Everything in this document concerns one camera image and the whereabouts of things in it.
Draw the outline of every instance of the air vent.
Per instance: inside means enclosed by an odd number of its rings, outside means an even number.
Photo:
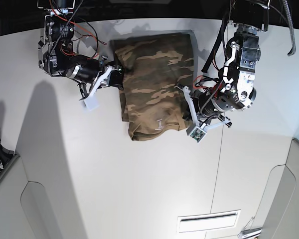
[[[198,216],[178,217],[177,232],[214,231],[234,228],[240,210]]]

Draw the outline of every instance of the camouflage t-shirt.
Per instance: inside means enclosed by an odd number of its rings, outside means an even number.
[[[168,129],[187,127],[185,98],[176,83],[191,86],[194,71],[189,34],[167,34],[114,41],[125,68],[120,91],[122,120],[130,122],[132,140],[149,140]]]

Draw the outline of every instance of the camouflage fabric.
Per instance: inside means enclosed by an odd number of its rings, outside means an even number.
[[[175,84],[191,86],[193,51],[188,34],[129,38],[114,42],[125,67],[120,91],[122,120],[130,122],[132,140],[145,141],[168,129],[182,130],[185,98]]]

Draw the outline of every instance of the black background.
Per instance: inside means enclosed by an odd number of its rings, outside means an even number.
[[[112,4],[109,0],[84,0],[77,16],[87,21],[156,17],[221,19],[224,7],[229,4],[229,0],[171,0],[169,4],[143,1],[145,3]],[[271,4],[282,10],[279,0],[272,0]],[[299,29],[299,0],[289,0],[289,5],[294,27]],[[0,35],[41,28],[44,15],[45,11],[37,8],[36,0],[0,0]],[[273,9],[269,23],[287,26]]]

